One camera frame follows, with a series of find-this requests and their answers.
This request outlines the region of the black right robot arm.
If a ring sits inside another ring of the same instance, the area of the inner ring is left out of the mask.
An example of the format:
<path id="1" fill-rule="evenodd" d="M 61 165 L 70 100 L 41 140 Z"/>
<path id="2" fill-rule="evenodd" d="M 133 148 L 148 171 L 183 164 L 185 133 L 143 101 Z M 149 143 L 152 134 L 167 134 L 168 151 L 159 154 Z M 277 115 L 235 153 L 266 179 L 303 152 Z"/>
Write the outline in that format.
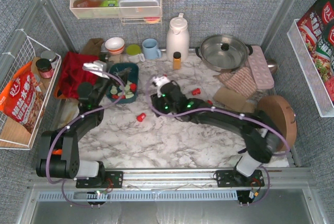
<path id="1" fill-rule="evenodd" d="M 148 82 L 156 93 L 150 95 L 151 109 L 156 116 L 173 117 L 181 122 L 210 125 L 242 137 L 245 149 L 234 167 L 238 176 L 249 178 L 261 165 L 268 163 L 283 143 L 283 136 L 262 110 L 241 113 L 214 107 L 208 102 L 188 98 L 178 83 L 165 76 L 154 76 Z"/>

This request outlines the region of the striped pink cloth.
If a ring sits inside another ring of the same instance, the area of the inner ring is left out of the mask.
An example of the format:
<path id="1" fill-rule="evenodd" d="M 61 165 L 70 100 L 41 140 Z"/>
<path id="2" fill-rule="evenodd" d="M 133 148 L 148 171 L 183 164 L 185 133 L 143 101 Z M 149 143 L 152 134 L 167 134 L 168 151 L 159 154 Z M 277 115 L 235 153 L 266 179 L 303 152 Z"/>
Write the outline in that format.
<path id="1" fill-rule="evenodd" d="M 214 78 L 228 89 L 249 99 L 257 90 L 257 86 L 248 67 L 242 67 L 236 73 L 221 73 Z"/>

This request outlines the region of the teal storage basket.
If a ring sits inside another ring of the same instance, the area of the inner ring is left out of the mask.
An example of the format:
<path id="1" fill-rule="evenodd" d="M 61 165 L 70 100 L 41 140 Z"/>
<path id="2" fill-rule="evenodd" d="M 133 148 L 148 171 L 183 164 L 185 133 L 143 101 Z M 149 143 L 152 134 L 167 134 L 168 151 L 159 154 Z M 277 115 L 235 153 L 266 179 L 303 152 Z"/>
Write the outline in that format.
<path id="1" fill-rule="evenodd" d="M 109 71 L 122 81 L 122 85 L 113 80 L 106 92 L 109 100 L 115 101 L 121 98 L 119 104 L 133 103 L 138 95 L 139 67 L 134 63 L 117 63 Z"/>

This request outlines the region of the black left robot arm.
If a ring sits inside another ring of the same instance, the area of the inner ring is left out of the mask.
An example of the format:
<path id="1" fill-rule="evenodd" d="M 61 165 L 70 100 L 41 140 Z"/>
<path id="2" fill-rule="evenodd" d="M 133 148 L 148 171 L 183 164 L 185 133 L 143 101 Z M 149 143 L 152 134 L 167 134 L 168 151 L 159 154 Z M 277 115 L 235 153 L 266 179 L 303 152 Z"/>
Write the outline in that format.
<path id="1" fill-rule="evenodd" d="M 36 174 L 51 178 L 73 179 L 84 175 L 80 163 L 78 142 L 90 130 L 99 126 L 103 120 L 104 109 L 101 106 L 104 95 L 113 84 L 126 85 L 124 77 L 116 72 L 97 71 L 100 74 L 95 84 L 82 82 L 77 89 L 79 100 L 78 116 L 62 128 L 46 131 L 41 135 Z"/>

